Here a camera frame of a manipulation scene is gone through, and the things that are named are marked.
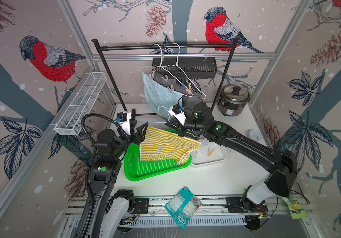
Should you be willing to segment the black perforated wall basket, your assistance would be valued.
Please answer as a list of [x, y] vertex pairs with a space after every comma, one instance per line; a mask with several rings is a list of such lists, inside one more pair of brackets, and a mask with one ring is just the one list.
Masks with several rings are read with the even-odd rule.
[[[154, 58], [152, 61], [153, 65], [159, 65], [160, 58]], [[175, 64], [176, 58], [165, 58], [163, 61], [163, 65]], [[216, 59], [214, 57], [208, 58], [179, 58], [179, 66], [185, 70], [188, 77], [191, 79], [211, 79], [215, 78], [217, 73], [217, 64]], [[186, 78], [185, 75], [181, 72], [180, 69], [177, 68], [169, 68], [171, 71], [176, 71], [175, 75], [178, 79]], [[173, 78], [171, 75], [168, 75], [167, 72], [163, 71], [160, 68], [156, 69], [156, 72], [167, 75], [168, 78]]]

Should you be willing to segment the teal snack packet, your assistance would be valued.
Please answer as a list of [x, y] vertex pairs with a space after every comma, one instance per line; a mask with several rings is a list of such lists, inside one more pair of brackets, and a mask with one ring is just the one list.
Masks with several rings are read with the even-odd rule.
[[202, 205], [200, 199], [185, 186], [165, 205], [165, 209], [175, 223], [185, 230], [193, 214]]

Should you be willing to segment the dark grey towel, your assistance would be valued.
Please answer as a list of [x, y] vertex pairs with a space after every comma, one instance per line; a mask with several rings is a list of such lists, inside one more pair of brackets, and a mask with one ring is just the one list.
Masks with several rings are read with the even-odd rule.
[[185, 98], [182, 100], [182, 106], [187, 108], [193, 108], [194, 105], [201, 102], [204, 97], [201, 92], [201, 86], [197, 82], [196, 79], [173, 79], [168, 78], [167, 75], [163, 75], [160, 73], [154, 73], [154, 81], [160, 84], [162, 87], [167, 88], [168, 92], [173, 95], [175, 92], [179, 94], [185, 95]]

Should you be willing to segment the orange clothespin on grey towel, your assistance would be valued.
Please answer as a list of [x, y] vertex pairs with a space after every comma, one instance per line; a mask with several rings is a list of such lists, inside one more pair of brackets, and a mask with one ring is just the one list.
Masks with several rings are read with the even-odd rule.
[[193, 95], [191, 83], [188, 83], [188, 95]]

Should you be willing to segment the pink cup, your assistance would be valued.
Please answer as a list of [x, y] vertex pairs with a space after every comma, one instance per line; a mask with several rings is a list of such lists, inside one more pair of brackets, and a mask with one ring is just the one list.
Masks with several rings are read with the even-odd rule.
[[259, 131], [257, 131], [257, 130], [250, 130], [249, 131], [249, 136], [254, 141], [259, 141], [262, 138], [261, 133]]

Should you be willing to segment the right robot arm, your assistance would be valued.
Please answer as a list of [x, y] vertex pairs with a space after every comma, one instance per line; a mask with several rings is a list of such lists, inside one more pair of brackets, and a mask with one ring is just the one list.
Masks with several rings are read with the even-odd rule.
[[180, 137], [195, 138], [198, 132], [209, 142], [233, 149], [263, 167], [268, 176], [256, 185], [250, 185], [235, 203], [233, 209], [250, 212], [265, 199], [277, 195], [289, 197], [296, 180], [297, 163], [295, 155], [286, 150], [263, 146], [240, 134], [230, 125], [216, 121], [213, 112], [205, 103], [199, 103], [186, 113], [186, 108], [178, 104], [170, 107], [169, 114], [174, 118], [166, 126], [177, 131]]

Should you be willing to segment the white plastic tray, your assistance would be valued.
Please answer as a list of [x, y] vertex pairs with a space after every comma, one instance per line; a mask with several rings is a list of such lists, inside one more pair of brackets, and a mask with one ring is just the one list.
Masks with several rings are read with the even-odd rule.
[[[211, 157], [208, 157], [208, 148], [216, 148]], [[201, 148], [203, 156], [196, 158], [196, 151], [192, 152], [191, 165], [194, 167], [208, 166], [212, 164], [221, 163], [228, 157], [228, 152], [224, 146], [220, 146], [213, 142], [202, 143], [199, 148]]]

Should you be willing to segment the yellow striped towel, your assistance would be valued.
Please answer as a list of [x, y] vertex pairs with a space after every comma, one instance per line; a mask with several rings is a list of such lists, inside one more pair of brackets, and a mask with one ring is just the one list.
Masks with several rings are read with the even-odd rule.
[[140, 160], [174, 160], [177, 165], [182, 166], [200, 145], [200, 142], [180, 137], [176, 133], [148, 127], [145, 140], [140, 144]]

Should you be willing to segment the light blue wire hanger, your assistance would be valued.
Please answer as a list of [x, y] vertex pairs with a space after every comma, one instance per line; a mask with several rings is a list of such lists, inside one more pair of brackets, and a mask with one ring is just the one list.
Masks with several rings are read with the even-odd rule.
[[[164, 108], [164, 109], [166, 110], [166, 112], [167, 112], [167, 117], [162, 116], [162, 115], [159, 114], [160, 108]], [[172, 117], [172, 115], [169, 113], [169, 110], [170, 110], [170, 109], [171, 109], [171, 107], [170, 107], [170, 108], [167, 108], [167, 107], [165, 107], [165, 106], [160, 105], [160, 106], [158, 106], [158, 111], [157, 111], [157, 113], [155, 114], [155, 117], [162, 118], [163, 120], [166, 120], [166, 122], [165, 122], [165, 121], [163, 121], [163, 122], [153, 122], [153, 121], [148, 121], [148, 120], [146, 120], [146, 122], [148, 122], [148, 123], [156, 123], [156, 124], [165, 124], [165, 123], [170, 122], [170, 119], [171, 119], [171, 117]]]

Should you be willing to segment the silver rice cooker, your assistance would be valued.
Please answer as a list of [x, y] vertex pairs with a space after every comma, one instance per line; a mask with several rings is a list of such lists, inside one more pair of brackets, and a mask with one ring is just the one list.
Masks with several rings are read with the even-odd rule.
[[240, 115], [250, 100], [249, 91], [239, 84], [225, 86], [220, 94], [219, 111], [229, 117]]

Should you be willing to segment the black clothes rack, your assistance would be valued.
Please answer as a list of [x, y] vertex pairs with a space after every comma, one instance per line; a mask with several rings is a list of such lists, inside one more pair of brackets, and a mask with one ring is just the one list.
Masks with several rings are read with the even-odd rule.
[[[213, 112], [214, 110], [214, 107], [216, 105], [216, 102], [220, 96], [220, 93], [221, 93], [221, 89], [222, 89], [222, 86], [223, 86], [223, 83], [224, 83], [224, 80], [226, 78], [226, 75], [227, 75], [227, 71], [230, 67], [230, 64], [231, 64], [231, 61], [232, 61], [232, 57], [233, 57], [233, 54], [235, 52], [235, 49], [236, 49], [236, 44], [238, 42], [238, 38], [235, 39], [234, 43], [233, 44], [224, 44], [224, 45], [209, 45], [209, 44], [177, 44], [177, 43], [173, 43], [173, 44], [163, 44], [163, 45], [159, 45], [159, 44], [152, 44], [152, 45], [137, 45], [137, 46], [117, 46], [117, 47], [108, 47], [108, 46], [100, 46], [99, 44], [99, 41], [97, 39], [93, 39], [92, 42], [94, 43], [95, 45], [95, 49], [97, 50], [103, 64], [104, 64], [104, 67], [110, 77], [110, 80], [114, 86], [114, 89], [117, 90], [117, 96], [123, 106], [123, 108], [126, 110], [126, 106], [125, 106], [125, 103], [120, 95], [120, 93], [118, 92], [118, 87], [116, 85], [116, 82], [111, 74], [111, 70], [109, 69], [108, 67], [108, 64], [106, 62], [106, 59], [105, 59], [105, 56], [103, 54], [103, 52], [107, 52], [107, 51], [120, 51], [120, 50], [143, 50], [143, 49], [159, 49], [160, 50], [160, 54], [158, 55], [160, 57], [160, 63], [163, 62], [163, 59], [164, 57], [166, 56], [162, 50], [165, 49], [165, 48], [200, 48], [200, 47], [207, 47], [207, 48], [214, 48], [214, 47], [223, 47], [223, 48], [230, 48], [231, 51], [229, 53], [229, 57], [228, 57], [228, 60], [227, 60], [227, 63], [226, 63], [226, 66], [225, 66], [225, 70], [223, 72], [223, 75], [222, 75], [222, 80], [221, 80], [221, 83], [219, 85], [219, 88], [218, 88], [218, 91], [216, 93], [216, 96], [215, 96], [215, 99], [213, 101], [213, 104], [211, 106], [211, 111]], [[231, 126], [229, 125], [226, 125], [225, 124], [225, 128], [227, 129], [227, 131], [225, 131], [225, 134], [223, 134], [223, 132], [221, 132], [221, 134], [219, 134], [220, 136], [223, 136], [223, 137], [226, 137], [226, 138], [234, 138], [234, 137], [244, 137], [244, 135], [240, 134], [238, 131], [236, 131], [235, 129], [233, 129]]]

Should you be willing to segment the green yellow label card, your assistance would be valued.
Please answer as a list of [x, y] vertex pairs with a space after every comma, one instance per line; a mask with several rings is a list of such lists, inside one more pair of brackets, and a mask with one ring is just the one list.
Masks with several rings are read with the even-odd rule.
[[290, 195], [289, 197], [282, 197], [282, 199], [287, 204], [288, 210], [293, 220], [307, 218], [306, 211], [303, 209], [294, 195]]

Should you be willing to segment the green plastic basket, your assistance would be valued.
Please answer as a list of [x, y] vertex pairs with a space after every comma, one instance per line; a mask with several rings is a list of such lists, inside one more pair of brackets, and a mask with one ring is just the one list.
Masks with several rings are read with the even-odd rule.
[[[172, 129], [167, 131], [176, 133], [176, 131]], [[149, 162], [141, 161], [140, 145], [132, 144], [128, 147], [128, 150], [123, 160], [124, 174], [126, 178], [130, 181], [140, 181], [151, 177], [159, 176], [165, 173], [184, 169], [191, 164], [191, 161], [192, 155], [190, 155], [189, 161], [182, 166], [177, 165], [174, 160]]]

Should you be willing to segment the light blue towel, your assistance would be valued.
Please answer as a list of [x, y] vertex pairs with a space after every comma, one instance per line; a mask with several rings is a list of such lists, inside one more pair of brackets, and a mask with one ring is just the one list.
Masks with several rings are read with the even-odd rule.
[[169, 88], [157, 83], [148, 74], [142, 73], [144, 83], [144, 96], [149, 106], [149, 110], [158, 114], [167, 116], [167, 111], [171, 106], [177, 104], [178, 99], [183, 95], [177, 91], [171, 91]]

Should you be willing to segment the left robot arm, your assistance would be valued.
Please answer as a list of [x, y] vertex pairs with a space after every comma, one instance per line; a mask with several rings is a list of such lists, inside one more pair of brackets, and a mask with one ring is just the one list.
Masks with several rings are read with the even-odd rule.
[[112, 194], [122, 160], [132, 144], [140, 145], [146, 137], [148, 124], [136, 126], [136, 120], [112, 121], [117, 131], [105, 129], [96, 140], [89, 137], [94, 148], [85, 174], [88, 194], [74, 238], [112, 238], [123, 216], [135, 209], [134, 192], [120, 189]]

